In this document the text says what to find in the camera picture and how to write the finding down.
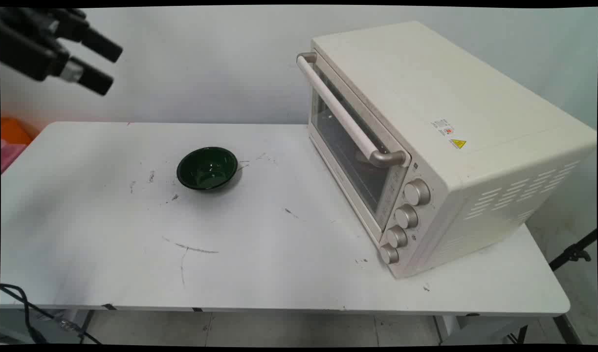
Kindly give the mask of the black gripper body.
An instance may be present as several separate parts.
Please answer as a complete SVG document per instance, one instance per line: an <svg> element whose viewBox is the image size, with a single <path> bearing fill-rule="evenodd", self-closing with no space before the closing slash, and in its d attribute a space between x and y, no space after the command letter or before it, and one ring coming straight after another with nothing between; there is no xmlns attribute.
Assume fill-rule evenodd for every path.
<svg viewBox="0 0 598 352"><path fill-rule="evenodd" d="M0 7L0 63L37 82L60 76L70 53L57 40L59 24L33 7Z"/></svg>

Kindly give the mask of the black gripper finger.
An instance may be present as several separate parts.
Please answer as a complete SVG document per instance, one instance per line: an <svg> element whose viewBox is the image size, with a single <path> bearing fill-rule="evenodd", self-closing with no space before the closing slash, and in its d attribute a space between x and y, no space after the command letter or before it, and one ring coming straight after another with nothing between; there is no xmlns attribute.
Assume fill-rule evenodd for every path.
<svg viewBox="0 0 598 352"><path fill-rule="evenodd" d="M71 42L81 43L109 62L117 62L123 48L91 27L81 10L59 11L59 36Z"/></svg>
<svg viewBox="0 0 598 352"><path fill-rule="evenodd" d="M59 77L66 82L77 83L101 96L108 93L114 82L111 76L75 56L66 61Z"/></svg>

